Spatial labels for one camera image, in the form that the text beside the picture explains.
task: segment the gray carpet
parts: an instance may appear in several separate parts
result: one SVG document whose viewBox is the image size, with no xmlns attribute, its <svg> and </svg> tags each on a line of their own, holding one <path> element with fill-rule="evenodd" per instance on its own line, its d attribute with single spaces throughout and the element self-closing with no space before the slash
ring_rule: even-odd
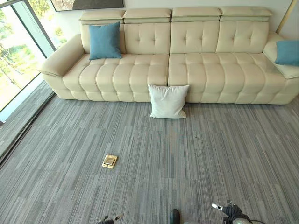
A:
<svg viewBox="0 0 299 224">
<path fill-rule="evenodd" d="M 0 127 L 0 161 L 2 161 L 10 145 L 14 144 L 15 138 L 52 93 L 53 90 L 43 81 Z"/>
<path fill-rule="evenodd" d="M 54 97 L 0 170 L 0 223 L 221 224 L 211 203 L 268 224 L 299 223 L 299 99 L 288 105 L 186 104 L 186 119 L 150 118 L 150 103 Z M 105 154 L 119 156 L 102 168 Z"/>
</svg>

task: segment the tufted seat cushion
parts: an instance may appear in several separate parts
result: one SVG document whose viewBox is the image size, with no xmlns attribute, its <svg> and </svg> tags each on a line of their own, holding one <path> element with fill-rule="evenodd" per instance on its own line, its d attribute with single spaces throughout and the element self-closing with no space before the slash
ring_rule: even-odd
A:
<svg viewBox="0 0 299 224">
<path fill-rule="evenodd" d="M 167 86 L 168 54 L 122 57 L 89 60 L 85 54 L 63 77 L 44 77 L 66 99 L 150 102 L 148 84 Z"/>
<path fill-rule="evenodd" d="M 299 92 L 299 78 L 285 79 L 263 53 L 170 54 L 168 79 L 190 85 L 186 102 L 286 104 Z"/>
</svg>

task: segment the window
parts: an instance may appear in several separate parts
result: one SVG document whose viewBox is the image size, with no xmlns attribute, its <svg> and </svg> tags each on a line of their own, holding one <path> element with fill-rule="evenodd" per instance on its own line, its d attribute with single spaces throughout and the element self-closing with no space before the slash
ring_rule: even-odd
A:
<svg viewBox="0 0 299 224">
<path fill-rule="evenodd" d="M 24 88 L 35 89 L 29 83 L 39 75 L 37 70 L 47 56 L 55 50 L 43 27 L 32 14 L 28 1 L 0 0 L 0 120 L 7 118 L 3 109 Z M 20 104 L 13 103 L 14 108 Z"/>
<path fill-rule="evenodd" d="M 55 20 L 54 10 L 50 8 L 47 0 L 28 0 L 42 26 L 46 30 L 56 48 L 66 42 L 64 34 Z"/>
</svg>

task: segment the cream leather sofa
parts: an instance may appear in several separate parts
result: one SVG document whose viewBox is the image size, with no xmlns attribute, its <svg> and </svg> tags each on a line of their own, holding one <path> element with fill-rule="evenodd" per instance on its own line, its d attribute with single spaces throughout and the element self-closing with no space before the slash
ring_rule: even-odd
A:
<svg viewBox="0 0 299 224">
<path fill-rule="evenodd" d="M 299 68 L 276 65 L 261 7 L 93 10 L 41 67 L 60 98 L 149 102 L 148 84 L 190 85 L 186 102 L 287 104 Z M 89 25 L 119 21 L 122 59 L 89 60 Z"/>
</svg>

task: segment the black cable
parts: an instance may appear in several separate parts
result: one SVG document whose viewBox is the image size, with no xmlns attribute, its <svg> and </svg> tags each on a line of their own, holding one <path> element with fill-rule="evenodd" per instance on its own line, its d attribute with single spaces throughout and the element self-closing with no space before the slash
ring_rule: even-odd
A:
<svg viewBox="0 0 299 224">
<path fill-rule="evenodd" d="M 259 221 L 259 220 L 252 220 L 252 222 L 259 222 L 259 223 L 266 224 L 266 223 L 264 223 L 263 221 Z"/>
</svg>

